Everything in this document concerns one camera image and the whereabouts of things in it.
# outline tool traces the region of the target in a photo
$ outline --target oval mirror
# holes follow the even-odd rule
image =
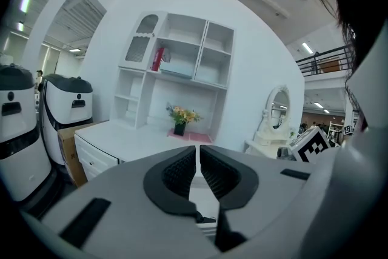
[[[271,126],[278,129],[283,124],[289,107],[289,97],[285,91],[276,94],[271,107]]]

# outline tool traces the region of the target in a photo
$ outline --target potted plant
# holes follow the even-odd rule
[[[200,115],[194,110],[190,111],[179,106],[169,105],[167,106],[167,111],[175,122],[174,134],[179,136],[184,135],[184,130],[187,123],[198,122],[200,119],[202,119]]]

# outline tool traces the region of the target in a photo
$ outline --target railing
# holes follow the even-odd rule
[[[349,45],[344,45],[308,58],[296,61],[303,76],[320,75],[328,72],[339,72],[352,68],[353,57]]]

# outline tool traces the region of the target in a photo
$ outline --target vase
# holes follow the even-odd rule
[[[179,135],[179,136],[183,136],[185,128],[186,128],[186,123],[183,123],[183,124],[175,123],[174,134]]]

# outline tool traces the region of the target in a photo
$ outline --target hair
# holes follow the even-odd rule
[[[380,33],[387,18],[386,0],[336,0],[336,12],[328,0],[319,1],[338,20],[344,42],[349,45],[349,51],[346,52],[351,58],[352,68],[346,79],[347,82],[360,66]],[[357,101],[347,86],[346,90],[353,105],[359,110]]]

